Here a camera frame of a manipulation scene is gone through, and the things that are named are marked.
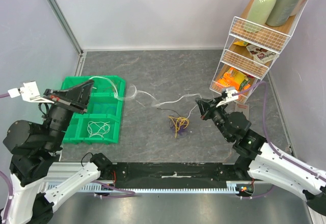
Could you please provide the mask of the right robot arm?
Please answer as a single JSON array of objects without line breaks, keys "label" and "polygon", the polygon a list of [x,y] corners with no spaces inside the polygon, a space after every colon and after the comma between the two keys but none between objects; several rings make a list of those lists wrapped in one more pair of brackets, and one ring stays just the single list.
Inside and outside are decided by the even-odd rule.
[{"label": "right robot arm", "polygon": [[212,120],[226,141],[239,154],[233,174],[265,181],[304,200],[315,212],[325,215],[325,171],[287,154],[267,138],[250,129],[251,122],[241,112],[227,113],[222,98],[197,98],[202,120]]}]

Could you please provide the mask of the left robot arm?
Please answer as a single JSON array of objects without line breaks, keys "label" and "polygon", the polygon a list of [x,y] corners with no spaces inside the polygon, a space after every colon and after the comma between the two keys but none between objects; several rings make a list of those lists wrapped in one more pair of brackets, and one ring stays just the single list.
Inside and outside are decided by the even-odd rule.
[{"label": "left robot arm", "polygon": [[75,113],[84,114],[90,101],[94,80],[64,90],[39,92],[34,81],[8,91],[10,97],[21,96],[26,102],[45,107],[43,123],[26,120],[14,122],[3,141],[12,154],[9,189],[2,223],[48,223],[58,208],[86,184],[106,180],[112,174],[112,162],[101,153],[93,155],[76,174],[53,190],[41,192],[41,185],[55,162],[55,153]]}]

